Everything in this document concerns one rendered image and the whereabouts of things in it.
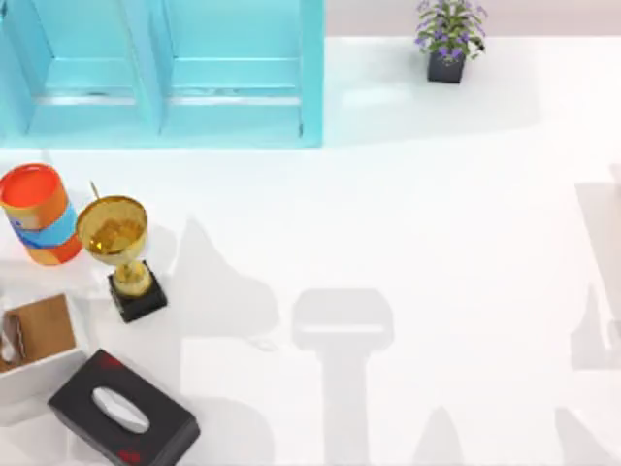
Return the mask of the gold trophy with black base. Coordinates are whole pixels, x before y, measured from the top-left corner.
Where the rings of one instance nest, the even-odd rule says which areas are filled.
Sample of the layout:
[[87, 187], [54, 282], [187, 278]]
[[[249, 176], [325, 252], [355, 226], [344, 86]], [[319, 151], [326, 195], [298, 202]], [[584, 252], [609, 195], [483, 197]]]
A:
[[165, 291], [142, 259], [148, 233], [145, 207], [132, 197], [102, 196], [94, 183], [90, 188], [94, 200], [79, 213], [75, 233], [93, 259], [114, 268], [107, 281], [121, 319], [130, 323], [165, 308]]

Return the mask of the purple flowering potted plant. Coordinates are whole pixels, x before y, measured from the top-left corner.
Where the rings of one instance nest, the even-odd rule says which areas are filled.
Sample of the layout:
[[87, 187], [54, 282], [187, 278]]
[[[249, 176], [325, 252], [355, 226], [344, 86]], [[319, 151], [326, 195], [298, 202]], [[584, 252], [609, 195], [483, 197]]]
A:
[[419, 0], [414, 42], [428, 56], [427, 81], [459, 84], [465, 63], [486, 53], [488, 14], [478, 0]]

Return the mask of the orange and blue can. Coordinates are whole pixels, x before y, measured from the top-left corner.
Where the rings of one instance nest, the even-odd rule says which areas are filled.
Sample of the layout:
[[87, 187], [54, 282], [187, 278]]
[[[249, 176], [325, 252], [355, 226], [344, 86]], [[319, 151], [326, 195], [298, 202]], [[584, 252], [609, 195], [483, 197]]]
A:
[[81, 251], [76, 210], [61, 177], [48, 164], [19, 165], [1, 177], [0, 207], [34, 262], [61, 265]]

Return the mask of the light blue rack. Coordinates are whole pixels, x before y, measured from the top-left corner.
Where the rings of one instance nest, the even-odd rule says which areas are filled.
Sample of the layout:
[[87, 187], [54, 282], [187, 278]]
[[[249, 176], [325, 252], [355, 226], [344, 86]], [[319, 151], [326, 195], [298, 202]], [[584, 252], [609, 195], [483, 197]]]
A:
[[0, 147], [317, 147], [324, 5], [0, 0]]

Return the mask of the black tissue box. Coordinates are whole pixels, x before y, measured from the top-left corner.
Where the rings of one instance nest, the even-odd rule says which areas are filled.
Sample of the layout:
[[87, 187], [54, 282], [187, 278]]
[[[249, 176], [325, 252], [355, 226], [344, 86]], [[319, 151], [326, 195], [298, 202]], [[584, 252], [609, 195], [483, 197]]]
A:
[[114, 466], [175, 466], [201, 433], [190, 411], [103, 349], [48, 405]]

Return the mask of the white and wooden box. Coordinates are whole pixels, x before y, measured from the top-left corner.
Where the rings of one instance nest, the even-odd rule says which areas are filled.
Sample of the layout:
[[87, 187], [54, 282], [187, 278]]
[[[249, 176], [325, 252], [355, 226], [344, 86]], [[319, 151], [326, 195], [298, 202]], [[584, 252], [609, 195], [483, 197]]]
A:
[[0, 359], [0, 407], [55, 392], [88, 358], [83, 314], [65, 294], [23, 304], [18, 318], [25, 357], [16, 365]]

